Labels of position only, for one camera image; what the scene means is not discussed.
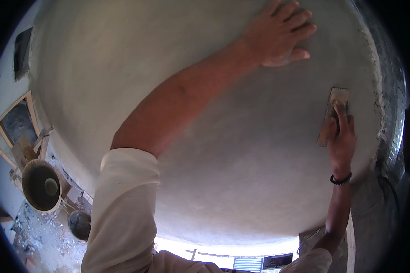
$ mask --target construction floor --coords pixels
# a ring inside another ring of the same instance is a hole
[[[91,212],[91,205],[83,196],[76,206]],[[14,248],[31,273],[80,272],[87,242],[76,239],[67,225],[67,213],[58,215],[34,210],[23,202],[15,219]]]

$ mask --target fingers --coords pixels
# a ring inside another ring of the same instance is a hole
[[[306,23],[309,19],[313,17],[313,13],[309,10],[303,10],[298,14],[293,15],[289,21],[287,21],[285,24],[288,26],[290,29],[295,29],[298,28]]]
[[[298,8],[299,8],[299,2],[296,0],[292,0],[288,4],[286,4],[284,7],[282,7],[275,16],[280,22],[283,22],[289,19],[291,15],[295,13],[295,11]]]
[[[317,26],[313,24],[308,24],[300,29],[293,32],[296,42],[302,41],[313,35],[317,30]]]
[[[270,0],[267,3],[266,8],[264,8],[264,13],[268,16],[272,16],[280,4],[281,0]]]
[[[337,116],[339,117],[339,126],[340,126],[340,134],[343,132],[348,131],[348,119],[346,117],[346,113],[344,110],[344,107],[342,105],[339,105],[338,101],[334,101],[334,110],[337,113]]]
[[[328,142],[333,142],[336,139],[337,135],[337,124],[336,119],[331,118],[330,123],[328,124]]]
[[[310,58],[310,53],[303,49],[295,48],[292,50],[292,53],[290,54],[289,61],[294,62],[308,58]]]
[[[352,134],[355,134],[354,116],[348,115],[348,128]]]

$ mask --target hand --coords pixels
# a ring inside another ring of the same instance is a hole
[[[277,11],[280,3],[280,0],[271,0],[241,37],[259,65],[283,66],[310,57],[307,51],[294,47],[316,32],[315,25],[304,25],[312,17],[311,11],[294,14],[299,8],[295,0]]]
[[[346,116],[344,107],[334,101],[334,110],[339,118],[340,132],[337,134],[337,123],[331,118],[328,128],[328,150],[336,180],[345,179],[351,171],[351,159],[355,152],[357,137],[354,131],[354,117]]]

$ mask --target bracelet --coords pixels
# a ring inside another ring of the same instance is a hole
[[[342,185],[342,184],[344,184],[344,183],[350,181],[350,180],[351,180],[351,177],[352,177],[352,172],[349,172],[349,175],[348,175],[345,179],[343,179],[343,180],[341,180],[341,181],[337,181],[337,180],[334,178],[334,175],[331,175],[330,181],[331,181],[331,183],[333,183],[334,185]]]

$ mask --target wooden frame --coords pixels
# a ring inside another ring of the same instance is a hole
[[[38,128],[38,124],[37,124],[37,119],[35,117],[35,109],[33,108],[33,102],[32,102],[32,91],[29,90],[27,91],[27,93],[25,93],[24,95],[22,95],[18,100],[16,100],[11,106],[8,107],[8,109],[6,109],[6,111],[0,116],[0,123],[2,121],[2,119],[22,100],[26,99],[27,102],[27,108],[29,109],[29,114],[31,115],[31,120],[32,120],[32,124],[33,124],[33,128],[35,129],[35,133],[37,134],[37,136],[40,135],[40,130]],[[6,143],[9,145],[9,147],[13,147],[12,141],[9,138],[8,134],[6,134],[3,126],[0,124],[0,134],[2,135],[2,137],[5,139]]]
[[[15,163],[12,162],[12,161],[10,160],[10,158],[7,157],[7,156],[5,155],[5,153],[4,153],[1,149],[0,149],[0,156],[2,156],[3,159],[5,159],[5,160],[9,163],[9,165],[11,165],[11,167],[12,167],[13,169],[16,169]]]

